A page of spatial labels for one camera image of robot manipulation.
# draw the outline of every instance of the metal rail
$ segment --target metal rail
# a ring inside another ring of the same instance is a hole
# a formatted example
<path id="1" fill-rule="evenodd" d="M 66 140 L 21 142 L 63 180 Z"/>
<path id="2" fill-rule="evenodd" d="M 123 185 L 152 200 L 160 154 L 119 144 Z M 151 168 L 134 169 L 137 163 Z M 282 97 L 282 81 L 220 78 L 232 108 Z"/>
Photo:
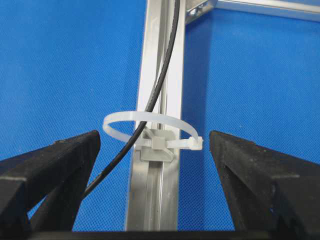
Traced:
<path id="1" fill-rule="evenodd" d="M 218 0 L 215 7 L 320 22 L 318 0 Z"/>
<path id="2" fill-rule="evenodd" d="M 154 80 L 161 70 L 174 13 L 174 1 L 148 0 L 138 89 L 137 110 L 144 111 Z M 185 47 L 186 1 L 180 0 L 179 22 L 174 48 L 154 112 L 181 118 Z M 151 129 L 174 132 L 167 125 L 148 123 Z M 140 149 L 133 151 L 125 228 L 127 231 L 164 231 L 177 229 L 180 151 L 172 162 L 142 161 Z"/>

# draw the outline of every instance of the metal bracket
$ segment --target metal bracket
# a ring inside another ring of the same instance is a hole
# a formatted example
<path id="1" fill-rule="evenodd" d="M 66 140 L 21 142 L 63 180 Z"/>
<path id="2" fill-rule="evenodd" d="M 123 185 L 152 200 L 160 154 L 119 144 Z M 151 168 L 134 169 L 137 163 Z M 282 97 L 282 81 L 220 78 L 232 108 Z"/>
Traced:
<path id="1" fill-rule="evenodd" d="M 217 0 L 187 0 L 185 24 L 189 24 L 212 10 L 216 6 Z"/>

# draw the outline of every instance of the blue background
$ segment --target blue background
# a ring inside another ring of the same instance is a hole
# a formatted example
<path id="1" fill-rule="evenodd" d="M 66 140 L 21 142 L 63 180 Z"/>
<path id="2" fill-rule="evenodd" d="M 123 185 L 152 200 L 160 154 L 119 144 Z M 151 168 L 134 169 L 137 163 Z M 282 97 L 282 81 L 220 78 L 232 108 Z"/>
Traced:
<path id="1" fill-rule="evenodd" d="M 134 110 L 145 1 L 0 1 L 0 159 L 93 129 L 90 181 L 123 143 L 104 116 Z M 179 230 L 231 230 L 209 152 L 218 130 L 320 163 L 320 23 L 215 9 L 186 28 L 182 119 L 204 137 L 182 151 Z M 133 124 L 121 124 L 127 133 Z M 81 204 L 75 231 L 124 228 L 130 156 Z"/>

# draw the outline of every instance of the black cable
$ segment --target black cable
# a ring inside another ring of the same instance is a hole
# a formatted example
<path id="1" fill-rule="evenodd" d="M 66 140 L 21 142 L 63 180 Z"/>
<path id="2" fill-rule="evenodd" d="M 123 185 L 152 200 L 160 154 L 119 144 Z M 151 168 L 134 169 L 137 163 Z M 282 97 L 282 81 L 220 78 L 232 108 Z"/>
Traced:
<path id="1" fill-rule="evenodd" d="M 178 28 L 178 20 L 179 20 L 179 10 L 180 10 L 180 0 L 175 0 L 174 2 L 174 14 L 172 21 L 172 29 L 170 33 L 168 48 L 165 52 L 164 62 L 161 68 L 161 72 L 157 81 L 157 84 L 154 88 L 152 97 L 148 101 L 148 105 L 145 108 L 146 112 L 152 112 L 156 105 L 157 99 L 159 97 L 160 91 L 165 81 L 165 77 L 167 74 L 167 70 L 169 67 L 170 58 L 172 55 L 172 51 L 175 44 L 177 28 Z M 102 182 L 102 180 L 115 168 L 115 166 L 123 159 L 123 157 L 128 153 L 131 147 L 135 144 L 140 134 L 143 132 L 147 122 L 141 121 L 136 130 L 134 131 L 132 137 L 130 137 L 129 141 L 124 145 L 121 151 L 115 156 L 115 158 L 106 166 L 106 168 L 89 184 L 89 186 L 85 189 L 83 198 L 88 196 L 96 186 Z"/>

